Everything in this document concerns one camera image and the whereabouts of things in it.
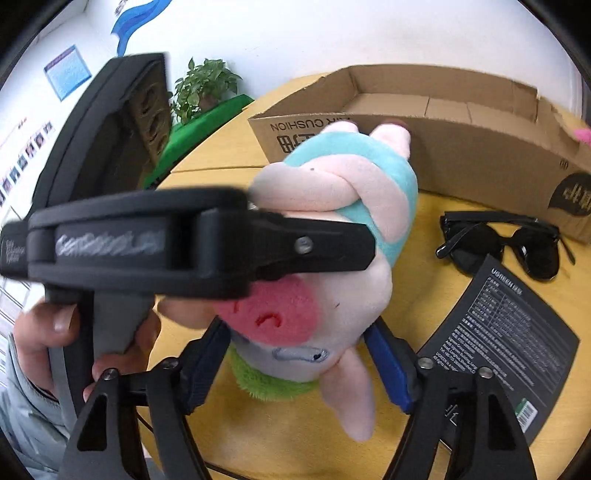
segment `gray jacket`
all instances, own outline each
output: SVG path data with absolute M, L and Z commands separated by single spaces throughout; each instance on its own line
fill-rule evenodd
M 22 373 L 12 335 L 6 376 L 7 388 L 0 392 L 0 428 L 35 480 L 56 480 L 69 434 L 59 403 Z

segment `black booklet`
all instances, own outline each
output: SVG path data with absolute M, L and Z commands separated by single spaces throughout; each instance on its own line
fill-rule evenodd
M 418 355 L 460 372 L 490 367 L 531 445 L 558 400 L 578 346 L 556 312 L 488 256 Z M 457 406 L 450 405 L 441 438 L 449 448 L 456 416 Z

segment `screw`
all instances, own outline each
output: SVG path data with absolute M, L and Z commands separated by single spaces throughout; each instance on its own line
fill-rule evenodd
M 108 368 L 101 375 L 103 380 L 113 380 L 119 375 L 119 371 L 116 368 Z
M 418 366 L 420 368 L 422 368 L 423 370 L 431 370 L 433 368 L 433 360 L 431 360 L 429 357 L 427 356 L 423 356 L 421 358 L 418 359 L 417 361 Z
M 169 356 L 162 360 L 162 367 L 166 370 L 172 370 L 173 368 L 177 368 L 178 365 L 178 358 L 173 356 Z
M 295 242 L 295 251 L 300 255 L 309 254 L 314 248 L 314 243 L 309 236 L 301 236 Z
M 488 367 L 480 367 L 478 369 L 478 375 L 480 375 L 482 378 L 492 378 L 494 373 Z

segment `barcode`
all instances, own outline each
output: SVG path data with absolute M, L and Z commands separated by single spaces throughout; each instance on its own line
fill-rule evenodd
M 517 421 L 521 426 L 522 432 L 525 433 L 537 414 L 538 410 L 529 402 L 529 400 L 526 400 L 522 404 L 521 411 L 517 412 Z

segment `blue poster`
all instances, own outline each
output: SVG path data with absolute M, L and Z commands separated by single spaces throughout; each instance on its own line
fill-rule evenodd
M 60 100 L 92 76 L 75 45 L 59 54 L 43 70 Z

